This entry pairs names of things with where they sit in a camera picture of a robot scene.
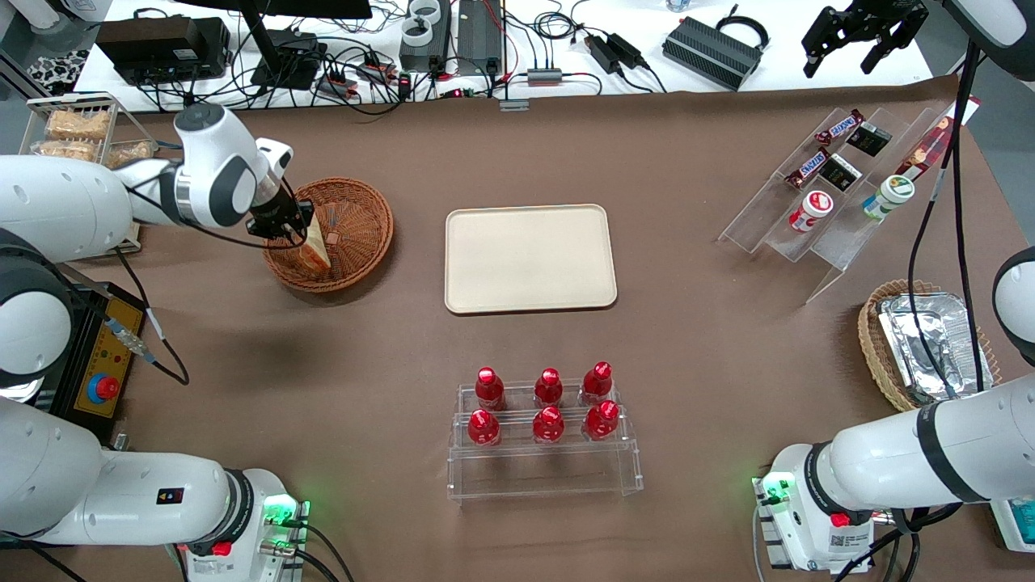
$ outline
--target yellow control panel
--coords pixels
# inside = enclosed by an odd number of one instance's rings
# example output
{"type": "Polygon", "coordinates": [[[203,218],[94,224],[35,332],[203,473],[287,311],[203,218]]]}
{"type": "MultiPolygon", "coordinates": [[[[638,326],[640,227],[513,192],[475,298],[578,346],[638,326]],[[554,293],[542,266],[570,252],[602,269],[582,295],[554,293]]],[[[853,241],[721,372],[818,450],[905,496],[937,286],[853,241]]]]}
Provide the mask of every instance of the yellow control panel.
{"type": "MultiPolygon", "coordinates": [[[[118,297],[112,297],[105,313],[118,320],[132,332],[140,333],[144,314],[137,308],[118,297]]],[[[115,415],[115,407],[118,405],[119,397],[122,396],[122,386],[125,384],[126,374],[129,370],[130,355],[129,349],[119,342],[112,330],[107,325],[101,325],[97,331],[97,339],[93,343],[93,351],[90,352],[86,372],[83,373],[73,408],[81,412],[112,418],[115,415]],[[88,390],[90,381],[94,380],[94,384],[96,384],[96,379],[101,377],[113,378],[118,382],[119,388],[114,397],[98,404],[90,400],[88,390]]]]}

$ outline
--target white table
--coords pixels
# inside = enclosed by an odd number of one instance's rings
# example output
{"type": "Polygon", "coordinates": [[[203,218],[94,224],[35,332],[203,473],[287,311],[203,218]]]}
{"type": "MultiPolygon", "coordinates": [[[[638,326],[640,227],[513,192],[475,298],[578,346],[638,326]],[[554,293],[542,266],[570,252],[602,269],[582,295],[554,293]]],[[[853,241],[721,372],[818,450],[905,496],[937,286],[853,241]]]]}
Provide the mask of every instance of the white table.
{"type": "MultiPolygon", "coordinates": [[[[396,0],[401,5],[405,5],[407,0],[396,0]]],[[[573,0],[563,0],[565,12],[569,11],[568,6],[573,0]]],[[[575,11],[576,21],[585,23],[587,26],[599,28],[611,33],[621,34],[626,40],[640,49],[644,57],[651,64],[654,70],[661,78],[669,91],[694,91],[711,92],[724,91],[726,89],[711,83],[691,70],[680,66],[669,60],[661,54],[661,46],[666,36],[679,25],[679,19],[684,16],[692,17],[708,24],[714,24],[724,17],[733,6],[734,0],[694,0],[693,8],[686,12],[674,13],[666,9],[663,0],[590,0],[579,6],[575,11]]],[[[801,47],[801,37],[811,25],[819,11],[830,4],[828,0],[739,0],[740,8],[738,14],[751,17],[761,22],[769,32],[770,43],[765,50],[759,68],[747,79],[741,91],[762,91],[781,89],[805,89],[823,87],[852,87],[866,85],[905,85],[929,79],[930,70],[920,54],[920,50],[914,42],[909,48],[894,51],[885,58],[870,75],[863,75],[859,69],[859,64],[866,56],[873,42],[859,42],[851,45],[834,54],[830,55],[823,62],[819,72],[812,79],[806,79],[802,72],[805,63],[804,50],[801,47]]],[[[212,10],[199,8],[187,4],[180,4],[169,0],[115,0],[109,10],[107,20],[124,20],[132,18],[132,11],[141,7],[161,8],[170,14],[182,13],[191,18],[219,17],[227,23],[227,28],[231,32],[231,50],[236,51],[239,42],[237,36],[239,17],[236,12],[228,13],[223,10],[212,10]]],[[[523,22],[530,23],[535,17],[544,11],[556,9],[556,3],[550,0],[521,0],[510,2],[510,10],[514,17],[523,22]]],[[[457,6],[453,4],[453,27],[455,22],[457,6]]],[[[286,28],[293,20],[291,17],[267,17],[264,23],[268,29],[286,28]]],[[[397,58],[401,42],[401,22],[389,24],[382,32],[377,34],[348,34],[337,29],[329,23],[322,23],[315,19],[303,21],[301,30],[313,32],[319,36],[350,37],[371,45],[374,49],[381,51],[392,58],[397,58]]],[[[247,25],[241,22],[241,30],[246,33],[247,25]]],[[[516,47],[520,61],[516,72],[523,72],[532,66],[532,49],[529,47],[525,33],[516,26],[507,26],[507,30],[512,45],[507,43],[509,68],[514,66],[514,46],[516,47]]],[[[748,45],[758,43],[755,32],[745,26],[731,25],[723,29],[729,33],[748,45]]],[[[640,93],[641,91],[626,85],[618,76],[604,76],[596,62],[589,55],[586,46],[581,41],[585,34],[580,33],[580,41],[570,45],[569,39],[555,40],[556,63],[552,66],[559,66],[565,72],[592,72],[601,77],[603,81],[604,94],[640,93]]],[[[329,46],[330,54],[353,46],[350,42],[339,39],[322,39],[329,46]]],[[[539,66],[543,66],[542,43],[532,34],[532,42],[539,53],[539,66]]],[[[260,59],[258,48],[253,40],[241,50],[237,60],[236,70],[241,71],[255,67],[260,59]]],[[[656,89],[654,79],[646,70],[637,69],[626,71],[630,81],[638,85],[656,89]]],[[[240,78],[242,85],[246,85],[250,75],[240,78]]],[[[528,87],[520,80],[510,84],[510,98],[526,98],[540,96],[578,95],[593,94],[596,92],[596,82],[588,77],[574,78],[581,81],[565,81],[558,87],[528,87]]],[[[199,81],[195,87],[196,94],[210,93],[224,87],[230,81],[229,71],[223,78],[206,81],[199,81]]],[[[475,88],[483,90],[485,81],[481,77],[467,77],[438,83],[440,92],[454,88],[475,88]]],[[[418,99],[423,98],[428,84],[416,88],[418,99]]],[[[371,103],[369,87],[363,83],[359,85],[360,94],[364,104],[371,103]]],[[[108,91],[115,95],[123,106],[132,112],[154,112],[157,108],[136,87],[126,84],[116,72],[111,61],[99,49],[94,48],[90,52],[83,74],[76,85],[76,90],[84,91],[108,91]]],[[[313,95],[307,91],[295,91],[295,101],[298,106],[308,106],[313,95]]],[[[500,89],[497,96],[503,97],[503,90],[500,89]]],[[[177,99],[166,96],[162,105],[170,111],[182,109],[182,104],[174,103],[177,99]]],[[[239,93],[219,95],[208,99],[209,103],[229,104],[241,100],[239,93]]],[[[255,107],[266,106],[267,97],[263,96],[256,103],[255,107]]],[[[329,99],[317,98],[316,105],[332,105],[329,99]]],[[[277,89],[269,99],[269,107],[292,107],[292,99],[287,89],[277,89]]]]}

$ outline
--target white tape roll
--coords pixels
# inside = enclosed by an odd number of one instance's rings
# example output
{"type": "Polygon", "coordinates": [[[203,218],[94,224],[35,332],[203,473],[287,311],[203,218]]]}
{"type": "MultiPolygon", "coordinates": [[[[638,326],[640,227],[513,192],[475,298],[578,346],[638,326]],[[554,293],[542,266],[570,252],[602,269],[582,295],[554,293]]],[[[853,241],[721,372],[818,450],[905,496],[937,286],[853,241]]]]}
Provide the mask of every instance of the white tape roll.
{"type": "Polygon", "coordinates": [[[421,18],[410,17],[403,21],[403,42],[410,47],[423,47],[432,41],[432,24],[421,18]]]}
{"type": "Polygon", "coordinates": [[[410,2],[410,17],[424,19],[428,27],[434,25],[442,18],[442,12],[439,10],[439,0],[413,0],[410,2]],[[432,11],[420,11],[426,8],[431,8],[432,11]]]}

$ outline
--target brown tablecloth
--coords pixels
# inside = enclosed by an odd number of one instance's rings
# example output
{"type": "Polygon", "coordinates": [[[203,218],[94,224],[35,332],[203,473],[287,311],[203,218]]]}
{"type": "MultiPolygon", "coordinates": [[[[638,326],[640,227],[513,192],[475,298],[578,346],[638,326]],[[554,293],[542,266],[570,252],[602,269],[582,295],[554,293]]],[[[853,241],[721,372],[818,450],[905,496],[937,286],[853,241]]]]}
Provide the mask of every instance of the brown tablecloth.
{"type": "MultiPolygon", "coordinates": [[[[944,108],[953,91],[941,79],[905,88],[543,99],[519,114],[456,99],[404,106],[374,121],[346,109],[241,113],[254,135],[295,148],[288,176],[296,186],[342,175],[379,188],[396,220],[392,250],[355,290],[313,297],[282,287],[256,251],[189,230],[145,229],[144,252],[131,261],[194,381],[180,387],[136,367],[125,408],[132,445],[274,471],[313,501],[313,523],[336,541],[360,582],[753,580],[749,478],[759,467],[788,444],[893,413],[868,376],[855,319],[874,288],[905,277],[923,203],[896,210],[807,307],[825,273],[818,261],[747,256],[715,237],[833,107],[883,106],[911,119],[924,107],[944,108]],[[449,211],[583,202],[608,210],[619,286],[613,308],[446,311],[449,211]],[[484,365],[518,380],[545,366],[579,375],[598,359],[614,363],[635,421],[643,492],[463,511],[446,498],[459,383],[484,365]]],[[[145,121],[155,137],[176,139],[170,117],[145,121]]],[[[1026,244],[969,135],[963,154],[977,320],[1012,379],[1027,367],[998,328],[989,295],[999,265],[1026,244]]],[[[925,176],[921,191],[931,182],[925,176]]],[[[952,233],[946,196],[918,277],[958,290],[952,233]]],[[[234,234],[245,236],[242,228],[234,234]]],[[[112,263],[91,272],[131,288],[112,263]]],[[[147,338],[154,342],[150,330],[147,338]]],[[[989,524],[986,510],[973,507],[925,530],[916,580],[1031,580],[1035,557],[995,547],[989,524]]],[[[91,581],[178,579],[160,548],[55,555],[91,581]]],[[[0,554],[0,563],[2,579],[62,579],[27,552],[0,554]]]]}

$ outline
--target white bottle with green label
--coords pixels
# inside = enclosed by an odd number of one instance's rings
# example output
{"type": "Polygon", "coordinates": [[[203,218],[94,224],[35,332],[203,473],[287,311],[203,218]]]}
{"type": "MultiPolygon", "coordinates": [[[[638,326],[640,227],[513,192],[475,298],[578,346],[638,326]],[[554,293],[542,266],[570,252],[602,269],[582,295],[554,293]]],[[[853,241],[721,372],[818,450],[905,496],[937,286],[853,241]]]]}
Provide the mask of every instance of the white bottle with green label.
{"type": "Polygon", "coordinates": [[[862,203],[862,211],[875,221],[883,221],[884,216],[901,206],[916,192],[913,180],[906,176],[894,175],[884,180],[881,187],[862,203]]]}

